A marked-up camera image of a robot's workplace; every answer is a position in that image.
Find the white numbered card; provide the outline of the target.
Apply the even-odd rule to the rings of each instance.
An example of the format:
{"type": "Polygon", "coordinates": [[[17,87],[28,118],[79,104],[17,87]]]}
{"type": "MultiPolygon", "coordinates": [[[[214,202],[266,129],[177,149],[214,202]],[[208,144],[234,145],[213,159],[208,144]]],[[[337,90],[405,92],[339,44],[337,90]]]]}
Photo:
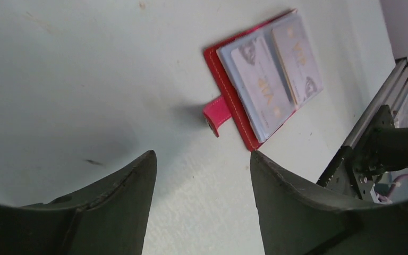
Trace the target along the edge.
{"type": "Polygon", "coordinates": [[[318,65],[301,17],[292,12],[271,30],[278,58],[297,108],[323,90],[318,65]]]}

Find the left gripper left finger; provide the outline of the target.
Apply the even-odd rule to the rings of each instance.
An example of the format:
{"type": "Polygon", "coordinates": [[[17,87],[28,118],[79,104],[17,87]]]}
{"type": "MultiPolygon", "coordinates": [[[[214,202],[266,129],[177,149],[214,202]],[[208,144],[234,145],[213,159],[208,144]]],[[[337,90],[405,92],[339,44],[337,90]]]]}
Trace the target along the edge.
{"type": "Polygon", "coordinates": [[[50,203],[0,205],[0,254],[141,254],[156,175],[149,150],[50,203]]]}

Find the red card holder wallet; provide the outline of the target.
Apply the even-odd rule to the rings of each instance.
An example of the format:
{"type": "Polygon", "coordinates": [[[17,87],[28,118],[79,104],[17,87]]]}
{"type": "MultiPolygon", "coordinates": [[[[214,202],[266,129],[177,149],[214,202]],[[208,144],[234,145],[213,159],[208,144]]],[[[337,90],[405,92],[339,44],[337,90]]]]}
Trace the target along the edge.
{"type": "Polygon", "coordinates": [[[263,143],[265,143],[298,109],[300,109],[297,108],[293,99],[292,91],[287,84],[271,34],[274,24],[282,17],[292,12],[299,15],[296,9],[287,10],[272,19],[260,23],[246,31],[235,34],[203,51],[205,61],[221,93],[218,98],[204,107],[203,115],[213,133],[217,133],[218,128],[228,119],[233,119],[240,136],[249,151],[259,149],[263,143]],[[289,99],[294,105],[294,111],[269,137],[264,136],[259,129],[259,121],[249,113],[249,110],[253,109],[252,104],[248,99],[243,97],[243,91],[237,87],[239,75],[231,63],[231,60],[227,57],[227,52],[235,45],[240,44],[242,40],[257,36],[265,37],[269,50],[275,61],[277,71],[283,80],[289,99]]]}

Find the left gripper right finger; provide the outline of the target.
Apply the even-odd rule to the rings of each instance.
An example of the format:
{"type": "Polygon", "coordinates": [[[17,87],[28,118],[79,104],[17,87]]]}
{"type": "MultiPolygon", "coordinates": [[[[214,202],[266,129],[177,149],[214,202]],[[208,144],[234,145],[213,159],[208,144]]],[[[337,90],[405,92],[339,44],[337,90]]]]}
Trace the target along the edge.
{"type": "Polygon", "coordinates": [[[259,151],[250,172],[266,254],[408,254],[408,200],[383,205],[342,195],[259,151]]]}

